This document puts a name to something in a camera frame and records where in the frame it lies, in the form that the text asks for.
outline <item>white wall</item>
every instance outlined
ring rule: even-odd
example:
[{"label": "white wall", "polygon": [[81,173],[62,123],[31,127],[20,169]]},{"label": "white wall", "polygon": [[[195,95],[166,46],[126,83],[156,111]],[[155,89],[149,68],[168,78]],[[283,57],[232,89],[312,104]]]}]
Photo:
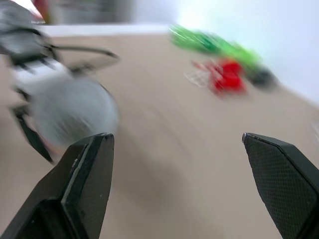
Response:
[{"label": "white wall", "polygon": [[319,104],[317,0],[185,0],[177,22],[255,49],[278,78]]}]

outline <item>white robot body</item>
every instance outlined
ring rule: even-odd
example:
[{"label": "white robot body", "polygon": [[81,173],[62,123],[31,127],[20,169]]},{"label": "white robot body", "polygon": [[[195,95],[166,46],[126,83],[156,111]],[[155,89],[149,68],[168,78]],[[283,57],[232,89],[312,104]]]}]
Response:
[{"label": "white robot body", "polygon": [[74,80],[70,70],[52,58],[45,59],[45,63],[33,61],[23,66],[12,67],[10,70],[14,88],[30,96],[59,82]]}]

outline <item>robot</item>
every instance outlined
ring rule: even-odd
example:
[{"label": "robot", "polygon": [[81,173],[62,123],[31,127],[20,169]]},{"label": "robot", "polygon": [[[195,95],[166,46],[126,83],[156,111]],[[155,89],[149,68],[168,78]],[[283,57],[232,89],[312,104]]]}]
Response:
[{"label": "robot", "polygon": [[[59,50],[103,56],[66,66]],[[32,24],[32,13],[10,0],[0,0],[0,53],[9,59],[14,90],[26,101],[12,108],[13,115],[31,146],[50,163],[54,163],[53,154],[63,155],[81,138],[115,133],[115,100],[88,73],[118,62],[116,54],[51,44]],[[33,118],[35,125],[30,125],[27,117]]]}]

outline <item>toy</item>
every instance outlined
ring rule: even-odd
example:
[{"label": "toy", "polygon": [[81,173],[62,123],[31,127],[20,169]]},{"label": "toy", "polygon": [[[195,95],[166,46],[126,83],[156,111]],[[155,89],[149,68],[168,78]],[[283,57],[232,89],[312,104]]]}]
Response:
[{"label": "toy", "polygon": [[242,67],[236,61],[226,60],[219,64],[213,61],[205,64],[193,62],[193,65],[197,69],[210,72],[210,84],[208,86],[214,93],[221,94],[224,91],[246,92],[245,85],[239,77]]},{"label": "toy", "polygon": [[252,50],[247,50],[237,43],[230,43],[223,38],[190,31],[184,27],[175,25],[171,27],[172,42],[188,49],[217,54],[221,57],[230,57],[240,63],[245,73],[249,73],[257,67],[260,57]]}]

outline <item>black object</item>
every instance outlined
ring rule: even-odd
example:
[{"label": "black object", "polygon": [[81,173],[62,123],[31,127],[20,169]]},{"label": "black object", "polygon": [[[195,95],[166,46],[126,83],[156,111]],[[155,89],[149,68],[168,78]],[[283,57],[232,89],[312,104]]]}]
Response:
[{"label": "black object", "polygon": [[11,111],[32,148],[34,148],[39,154],[41,154],[42,157],[44,157],[49,163],[54,164],[54,161],[52,160],[48,150],[44,146],[44,143],[42,142],[40,136],[37,134],[37,132],[32,130],[25,121],[24,117],[28,115],[27,105],[21,105],[11,108]]},{"label": "black object", "polygon": [[292,144],[243,135],[259,195],[283,239],[319,238],[319,170]]},{"label": "black object", "polygon": [[111,189],[114,138],[71,145],[35,186],[1,239],[98,239]]},{"label": "black object", "polygon": [[270,88],[275,83],[275,77],[266,68],[254,69],[247,75],[247,79],[258,88]]}]

